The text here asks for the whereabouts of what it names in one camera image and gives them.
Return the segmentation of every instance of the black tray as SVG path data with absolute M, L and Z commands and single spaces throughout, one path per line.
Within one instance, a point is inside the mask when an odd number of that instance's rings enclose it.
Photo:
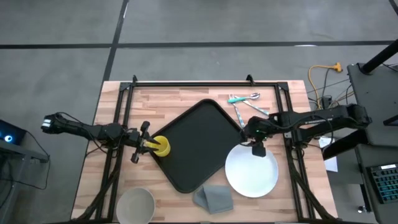
M 224 166 L 240 130 L 216 101 L 201 100 L 152 135 L 169 140 L 170 154 L 150 154 L 176 190 L 190 193 Z

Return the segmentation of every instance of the gray cloth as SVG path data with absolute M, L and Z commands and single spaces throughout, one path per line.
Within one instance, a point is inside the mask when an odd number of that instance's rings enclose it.
M 228 186 L 206 185 L 193 194 L 193 202 L 210 214 L 225 212 L 234 208 Z

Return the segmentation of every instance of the yellow object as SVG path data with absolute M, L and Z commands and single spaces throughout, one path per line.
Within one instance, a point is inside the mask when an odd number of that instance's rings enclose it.
M 342 72 L 343 69 L 341 69 L 341 64 L 339 62 L 336 63 L 336 65 L 334 66 L 329 66 L 329 65 L 313 65 L 310 67 L 310 69 L 308 69 L 308 79 L 310 80 L 311 86 L 315 91 L 315 96 L 317 96 L 316 100 L 317 100 L 317 109 L 320 109 L 320 99 L 319 99 L 319 95 L 318 95 L 318 91 L 317 88 L 315 87 L 315 85 L 312 82 L 311 79 L 311 69 L 313 68 L 331 68 L 334 69 L 336 72 Z
M 154 137 L 154 139 L 160 143 L 160 145 L 155 144 L 155 143 L 151 143 L 151 142 L 145 142 L 145 145 L 147 147 L 152 147 L 154 149 L 158 149 L 158 151 L 154 151 L 154 153 L 156 154 L 156 156 L 159 157 L 164 157 L 167 156 L 170 153 L 170 144 L 169 144 L 169 140 L 167 140 L 167 138 L 165 136 L 156 136 Z

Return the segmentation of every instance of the metal bar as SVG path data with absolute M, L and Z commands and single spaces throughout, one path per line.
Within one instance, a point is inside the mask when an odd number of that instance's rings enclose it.
M 30 162 L 30 155 L 24 155 L 22 157 L 22 164 L 19 166 L 17 172 L 16 172 L 16 176 L 15 176 L 15 180 L 16 181 L 21 181 L 21 177 L 22 174 L 24 172 L 24 170 L 27 170 L 27 166 L 29 165 Z M 14 208 L 15 202 L 17 200 L 17 194 L 19 191 L 19 188 L 21 187 L 20 183 L 17 182 L 10 182 L 10 185 L 12 187 L 11 191 L 10 191 L 10 195 L 9 198 L 7 199 L 7 202 L 4 204 L 2 210 L 3 210 L 3 215 L 0 217 L 0 223 L 1 224 L 6 224 L 9 221 L 12 209 Z
M 282 98 L 280 97 L 279 86 L 275 85 L 274 88 L 275 88 L 275 95 L 276 95 L 278 111 L 282 112 L 284 110 L 284 108 L 283 108 L 283 104 L 282 104 Z M 295 204 L 296 213 L 297 213 L 297 219 L 300 219 L 301 217 L 303 217 L 303 210 L 301 207 L 299 190 L 297 188 L 296 182 L 294 181 L 294 179 L 292 177 L 292 166 L 294 166 L 294 161 L 293 161 L 293 157 L 292 157 L 291 149 L 290 149 L 291 144 L 289 144 L 289 140 L 286 139 L 285 136 L 284 136 L 284 142 L 285 142 L 287 166 L 289 168 L 290 183 L 292 184 L 292 191 L 293 191 L 294 204 Z
M 120 87 L 119 94 L 118 94 L 118 100 L 117 100 L 117 103 L 116 103 L 116 109 L 115 109 L 114 115 L 113 115 L 113 122 L 114 123 L 118 123 L 118 121 L 119 121 L 120 109 L 122 107 L 122 101 L 123 101 L 123 93 L 124 93 L 124 90 L 122 90 L 121 87 Z
M 123 85 L 123 83 L 120 83 L 118 100 L 116 102 L 116 109 L 115 109 L 114 116 L 113 116 L 113 122 L 114 123 L 117 123 L 119 121 L 119 117 L 120 117 L 120 108 L 121 108 L 121 105 L 122 105 L 123 93 L 124 93 L 124 89 L 122 88 L 122 85 Z M 113 151 L 108 149 L 108 151 L 106 153 L 104 172 L 103 172 L 103 175 L 102 175 L 101 188 L 100 188 L 101 190 L 104 189 L 104 187 L 107 184 L 109 171 L 111 169 L 112 154 L 113 154 Z M 104 207 L 104 199 L 102 198 L 98 202 L 98 208 L 97 208 L 96 213 L 95 213 L 95 219 L 100 219 L 102 217 L 103 207 Z
M 364 130 L 356 130 L 353 133 L 335 141 L 330 146 L 324 148 L 322 152 L 323 160 L 330 159 L 340 153 L 355 148 L 358 144 L 367 144 L 368 138 Z
M 132 101 L 132 91 L 134 89 L 134 85 L 135 85 L 135 81 L 133 81 L 131 83 L 131 86 L 129 87 L 129 93 L 127 95 L 126 108 L 124 110 L 124 118 L 123 118 L 123 126 L 125 126 L 125 127 L 127 127 L 128 122 L 129 122 L 131 101 Z M 123 159 L 123 151 L 124 151 L 124 145 L 119 146 L 118 156 L 116 158 L 116 163 L 114 165 L 114 169 L 117 169 L 117 170 L 121 169 L 122 159 Z M 112 185 L 111 198 L 109 200 L 109 209 L 108 209 L 108 219 L 110 219 L 110 220 L 113 219 L 116 197 L 118 196 L 119 176 L 120 176 L 120 174 L 118 174 L 118 176 L 116 177 L 116 179 Z
M 293 105 L 292 105 L 292 100 L 290 99 L 289 91 L 285 91 L 285 98 L 286 98 L 287 110 L 293 111 Z M 296 131 L 292 131 L 292 141 L 293 142 L 295 142 L 295 140 L 297 138 L 296 136 L 297 136 Z M 297 154 L 298 167 L 300 169 L 300 175 L 302 176 L 304 183 L 307 186 L 309 186 L 307 171 L 305 170 L 304 158 L 301 155 L 301 150 L 296 150 L 296 154 Z M 308 216 L 310 218 L 315 218 L 315 212 L 313 210 L 312 203 L 307 196 L 305 196 L 305 202 L 307 204 Z
M 92 214 L 94 213 L 96 207 L 98 206 L 99 202 L 102 201 L 110 188 L 110 186 L 115 182 L 116 178 L 119 177 L 120 170 L 113 169 L 111 175 L 109 175 L 109 179 L 106 182 L 106 185 L 103 189 L 101 189 L 98 194 L 95 196 L 94 200 L 91 204 L 87 207 L 87 209 L 81 214 L 76 220 L 89 220 Z
M 368 224 L 368 223 L 359 223 L 359 222 L 347 222 L 343 220 L 319 220 L 311 218 L 302 218 L 300 222 L 311 223 L 311 224 Z
M 362 197 L 363 197 L 363 202 L 365 204 L 366 212 L 373 212 L 372 211 L 372 207 L 371 207 L 371 203 L 369 201 L 368 194 L 366 193 L 365 185 L 364 184 L 360 184 L 359 186 L 361 187 L 361 193 L 362 193 Z
M 370 74 L 375 68 L 380 66 L 386 60 L 391 58 L 394 54 L 398 52 L 398 39 L 374 56 L 370 61 L 366 62 L 360 69 L 364 74 Z
M 267 82 L 261 83 L 256 82 L 256 86 L 269 86 L 274 87 L 277 83 Z M 249 81 L 245 82 L 137 82 L 137 87 L 154 87 L 154 86 L 251 86 Z

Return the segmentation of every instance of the yellow cup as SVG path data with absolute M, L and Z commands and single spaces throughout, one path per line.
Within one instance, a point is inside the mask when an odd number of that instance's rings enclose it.
M 158 149 L 158 151 L 154 151 L 156 156 L 159 156 L 159 157 L 167 156 L 170 153 L 169 140 L 167 140 L 167 138 L 165 136 L 156 136 L 156 137 L 154 137 L 154 139 L 157 142 L 159 142 L 160 145 L 155 144 L 155 143 L 151 143 L 151 142 L 148 142 L 148 141 L 145 143 L 145 145 L 147 147 Z

